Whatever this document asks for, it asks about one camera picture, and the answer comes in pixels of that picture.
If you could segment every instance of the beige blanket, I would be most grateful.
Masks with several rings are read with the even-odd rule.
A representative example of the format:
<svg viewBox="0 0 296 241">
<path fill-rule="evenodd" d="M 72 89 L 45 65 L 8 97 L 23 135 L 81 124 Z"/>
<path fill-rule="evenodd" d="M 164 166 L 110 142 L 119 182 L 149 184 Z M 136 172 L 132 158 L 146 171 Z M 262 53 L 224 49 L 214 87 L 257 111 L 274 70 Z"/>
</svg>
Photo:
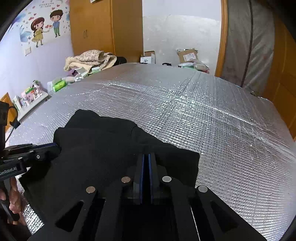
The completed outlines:
<svg viewBox="0 0 296 241">
<path fill-rule="evenodd" d="M 77 68 L 85 68 L 89 73 L 93 66 L 98 66 L 100 70 L 110 68 L 116 62 L 117 57 L 112 53 L 105 53 L 100 50 L 89 50 L 79 56 L 67 57 L 65 71 Z"/>
</svg>

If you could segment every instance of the cartoon boy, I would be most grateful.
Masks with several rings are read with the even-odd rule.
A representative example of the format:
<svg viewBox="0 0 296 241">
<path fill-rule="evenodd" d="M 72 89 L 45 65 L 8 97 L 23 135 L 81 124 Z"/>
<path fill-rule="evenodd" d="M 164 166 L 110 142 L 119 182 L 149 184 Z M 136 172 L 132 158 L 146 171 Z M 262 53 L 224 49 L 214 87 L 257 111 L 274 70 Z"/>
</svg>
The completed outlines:
<svg viewBox="0 0 296 241">
<path fill-rule="evenodd" d="M 54 33 L 56 35 L 56 37 L 59 34 L 59 20 L 62 18 L 63 16 L 63 10 L 59 9 L 59 10 L 55 10 L 50 14 L 50 19 L 51 21 L 53 21 L 53 27 L 54 27 Z"/>
</svg>

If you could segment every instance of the white box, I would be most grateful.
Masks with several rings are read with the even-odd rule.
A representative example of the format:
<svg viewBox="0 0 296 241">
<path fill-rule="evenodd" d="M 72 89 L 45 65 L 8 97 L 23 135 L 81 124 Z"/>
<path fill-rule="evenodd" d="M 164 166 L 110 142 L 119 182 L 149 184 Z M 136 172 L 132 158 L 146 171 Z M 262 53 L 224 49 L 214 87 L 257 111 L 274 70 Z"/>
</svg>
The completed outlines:
<svg viewBox="0 0 296 241">
<path fill-rule="evenodd" d="M 85 77 L 87 77 L 89 74 L 86 71 L 85 68 L 81 67 L 78 69 L 75 69 L 78 72 L 78 75 L 75 76 L 75 82 L 83 80 Z"/>
<path fill-rule="evenodd" d="M 155 64 L 155 55 L 150 53 L 150 56 L 141 57 L 140 63 Z"/>
<path fill-rule="evenodd" d="M 15 105 L 15 107 L 17 108 L 17 110 L 20 112 L 22 106 L 21 106 L 21 104 L 20 104 L 20 101 L 19 101 L 18 96 L 15 96 L 15 97 L 12 99 L 12 103 Z"/>
</svg>

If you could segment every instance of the cartoon girl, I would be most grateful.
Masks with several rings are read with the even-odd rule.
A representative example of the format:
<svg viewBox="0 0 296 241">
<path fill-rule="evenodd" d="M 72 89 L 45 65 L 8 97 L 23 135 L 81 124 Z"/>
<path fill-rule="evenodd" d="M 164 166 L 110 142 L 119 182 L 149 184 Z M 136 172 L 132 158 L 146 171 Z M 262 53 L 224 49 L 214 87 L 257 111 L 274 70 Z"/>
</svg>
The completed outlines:
<svg viewBox="0 0 296 241">
<path fill-rule="evenodd" d="M 42 43 L 43 34 L 42 33 L 49 32 L 49 30 L 53 27 L 53 26 L 51 26 L 48 31 L 43 31 L 43 25 L 44 25 L 44 18 L 36 18 L 31 24 L 31 29 L 34 31 L 34 37 L 32 38 L 32 42 L 36 42 L 36 48 L 38 48 L 39 41 L 40 41 L 41 45 L 43 45 L 43 43 Z"/>
</svg>

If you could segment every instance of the bed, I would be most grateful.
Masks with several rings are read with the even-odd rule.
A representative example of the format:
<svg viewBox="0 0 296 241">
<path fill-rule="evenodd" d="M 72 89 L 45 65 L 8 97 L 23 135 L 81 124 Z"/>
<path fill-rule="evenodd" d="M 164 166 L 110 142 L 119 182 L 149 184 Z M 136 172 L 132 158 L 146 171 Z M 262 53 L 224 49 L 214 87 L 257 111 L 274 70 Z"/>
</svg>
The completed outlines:
<svg viewBox="0 0 296 241">
<path fill-rule="evenodd" d="M 57 92 L 9 145 L 52 142 L 78 109 L 132 120 L 163 142 L 199 152 L 196 185 L 209 187 L 267 240 L 279 240 L 295 217 L 294 142 L 267 99 L 195 70 L 123 64 Z M 43 225 L 29 204 L 24 216 L 32 233 Z"/>
</svg>

